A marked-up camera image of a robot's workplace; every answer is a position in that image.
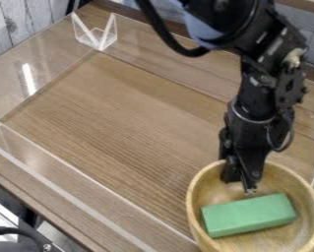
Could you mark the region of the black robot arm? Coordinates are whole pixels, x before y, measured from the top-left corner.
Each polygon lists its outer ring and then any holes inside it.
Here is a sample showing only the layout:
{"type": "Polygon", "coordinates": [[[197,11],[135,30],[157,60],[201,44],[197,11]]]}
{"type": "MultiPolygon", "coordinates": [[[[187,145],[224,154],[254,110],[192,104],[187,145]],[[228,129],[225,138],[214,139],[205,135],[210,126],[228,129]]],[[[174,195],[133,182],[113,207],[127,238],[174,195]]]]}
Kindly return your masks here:
{"type": "Polygon", "coordinates": [[[220,179],[257,191],[266,158],[284,152],[294,138],[294,105],[304,101],[307,38],[276,10],[276,0],[175,0],[185,11],[196,48],[171,35],[151,0],[137,5],[167,46],[187,57],[216,49],[241,56],[241,87],[228,103],[220,131],[220,179]]]}

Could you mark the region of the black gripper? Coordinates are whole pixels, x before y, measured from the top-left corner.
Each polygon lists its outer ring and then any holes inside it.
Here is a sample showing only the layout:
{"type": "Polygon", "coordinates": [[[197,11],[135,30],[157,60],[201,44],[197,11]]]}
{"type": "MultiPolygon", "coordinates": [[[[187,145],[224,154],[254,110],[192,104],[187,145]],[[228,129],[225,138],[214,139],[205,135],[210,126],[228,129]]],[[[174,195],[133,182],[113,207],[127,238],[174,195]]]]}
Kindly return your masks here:
{"type": "Polygon", "coordinates": [[[224,120],[218,158],[225,165],[220,179],[225,183],[242,181],[245,194],[254,195],[270,152],[284,152],[293,142],[294,109],[284,109],[260,120],[250,117],[238,101],[230,101],[224,120]]]}

